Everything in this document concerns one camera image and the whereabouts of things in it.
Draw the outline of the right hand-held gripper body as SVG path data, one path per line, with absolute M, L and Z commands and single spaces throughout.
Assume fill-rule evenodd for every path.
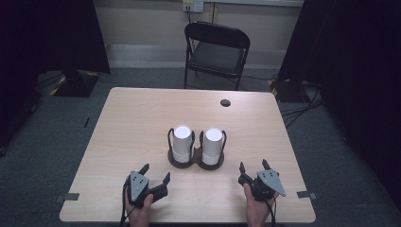
M 274 197 L 276 193 L 285 197 L 287 195 L 279 173 L 273 169 L 258 171 L 256 177 L 250 182 L 253 197 L 257 201 L 267 201 Z

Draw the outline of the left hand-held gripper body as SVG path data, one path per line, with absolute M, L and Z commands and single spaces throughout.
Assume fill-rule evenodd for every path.
M 126 187 L 128 203 L 135 208 L 144 208 L 153 204 L 154 190 L 149 187 L 149 178 L 143 171 L 132 171 Z

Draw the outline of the white paper cup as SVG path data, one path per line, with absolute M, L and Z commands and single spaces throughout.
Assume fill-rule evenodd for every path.
M 185 125 L 177 126 L 173 131 L 173 158 L 178 163 L 190 160 L 192 131 Z
M 213 166 L 218 163 L 222 149 L 222 131 L 218 128 L 208 129 L 203 134 L 202 161 Z

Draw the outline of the black double cup holder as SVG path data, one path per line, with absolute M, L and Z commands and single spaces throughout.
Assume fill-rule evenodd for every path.
M 188 168 L 192 166 L 193 164 L 197 164 L 200 168 L 206 169 L 206 170 L 216 170 L 219 169 L 223 163 L 224 163 L 224 147 L 226 144 L 227 140 L 227 135 L 226 132 L 223 131 L 223 142 L 221 144 L 221 150 L 220 150 L 220 155 L 218 157 L 218 161 L 213 164 L 209 165 L 206 163 L 206 157 L 203 154 L 203 138 L 204 135 L 203 133 L 200 134 L 200 147 L 195 148 L 194 147 L 194 142 L 195 142 L 195 133 L 191 131 L 191 144 L 190 144 L 190 152 L 189 152 L 189 157 L 188 161 L 184 163 L 180 163 L 177 159 L 174 158 L 173 155 L 173 139 L 172 135 L 174 133 L 174 129 L 171 128 L 168 133 L 167 133 L 167 141 L 168 141 L 168 153 L 167 153 L 167 158 L 168 161 L 175 167 L 177 168 Z

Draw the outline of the person's right hand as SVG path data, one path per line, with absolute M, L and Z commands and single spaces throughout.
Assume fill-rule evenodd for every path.
M 252 190 L 247 183 L 243 184 L 246 198 L 246 220 L 248 227 L 265 227 L 266 220 L 271 213 L 272 206 L 278 194 L 273 199 L 267 201 L 257 201 L 252 194 Z

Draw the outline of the person's left hand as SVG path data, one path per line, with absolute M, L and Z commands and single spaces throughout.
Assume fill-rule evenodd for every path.
M 144 200 L 142 208 L 135 208 L 129 203 L 129 196 L 125 195 L 125 211 L 130 227 L 149 227 L 150 207 L 153 203 L 153 195 L 149 194 Z

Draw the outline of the grey tape strip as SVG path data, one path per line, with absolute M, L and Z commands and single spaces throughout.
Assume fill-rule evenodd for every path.
M 315 192 L 309 192 L 309 191 L 298 191 L 297 196 L 299 199 L 302 198 L 309 198 L 312 201 L 316 200 L 318 198 L 317 194 Z
M 77 201 L 79 197 L 79 193 L 66 193 L 63 195 L 59 195 L 55 198 L 55 202 L 62 203 L 64 201 Z

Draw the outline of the black stand base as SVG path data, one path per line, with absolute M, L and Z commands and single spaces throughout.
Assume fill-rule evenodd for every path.
M 278 102 L 282 103 L 310 103 L 311 100 L 301 84 L 290 81 L 289 79 L 279 81 L 271 79 L 268 81 L 271 92 Z
M 62 71 L 62 78 L 50 92 L 52 96 L 89 97 L 92 93 L 99 73 Z

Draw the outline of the black folding chair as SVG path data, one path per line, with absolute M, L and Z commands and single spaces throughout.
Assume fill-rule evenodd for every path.
M 242 30 L 197 21 L 184 28 L 186 39 L 184 85 L 187 86 L 188 71 L 217 77 L 235 79 L 238 89 L 248 58 L 251 41 Z

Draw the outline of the black curtain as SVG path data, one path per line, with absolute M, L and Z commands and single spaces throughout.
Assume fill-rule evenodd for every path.
M 304 0 L 278 78 L 320 84 L 401 211 L 401 0 Z
M 94 0 L 0 0 L 0 148 L 39 97 L 39 75 L 108 74 Z

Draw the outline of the white wall socket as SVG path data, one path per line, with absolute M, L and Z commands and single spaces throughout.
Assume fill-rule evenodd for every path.
M 184 12 L 203 13 L 204 2 L 202 0 L 183 0 Z

